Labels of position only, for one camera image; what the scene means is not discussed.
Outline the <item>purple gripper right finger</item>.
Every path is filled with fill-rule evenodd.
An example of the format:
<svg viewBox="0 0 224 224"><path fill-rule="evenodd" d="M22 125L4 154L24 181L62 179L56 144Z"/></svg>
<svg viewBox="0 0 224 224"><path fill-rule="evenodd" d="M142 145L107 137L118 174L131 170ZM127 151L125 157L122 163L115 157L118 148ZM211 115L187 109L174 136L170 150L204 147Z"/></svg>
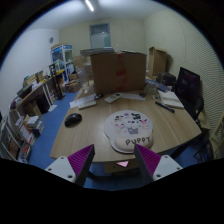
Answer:
<svg viewBox="0 0 224 224"><path fill-rule="evenodd" d="M137 159L144 184L160 180L182 167L169 155L160 156L152 150L136 144L134 154Z"/></svg>

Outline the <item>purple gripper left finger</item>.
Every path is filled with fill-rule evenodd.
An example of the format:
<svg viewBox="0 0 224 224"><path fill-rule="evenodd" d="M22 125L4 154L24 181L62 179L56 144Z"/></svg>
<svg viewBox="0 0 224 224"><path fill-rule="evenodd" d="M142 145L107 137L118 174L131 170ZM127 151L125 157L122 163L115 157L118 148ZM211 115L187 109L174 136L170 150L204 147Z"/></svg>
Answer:
<svg viewBox="0 0 224 224"><path fill-rule="evenodd" d="M94 155L94 145L89 145L68 157L58 157L46 168L46 171L69 182L83 186L88 176Z"/></svg>

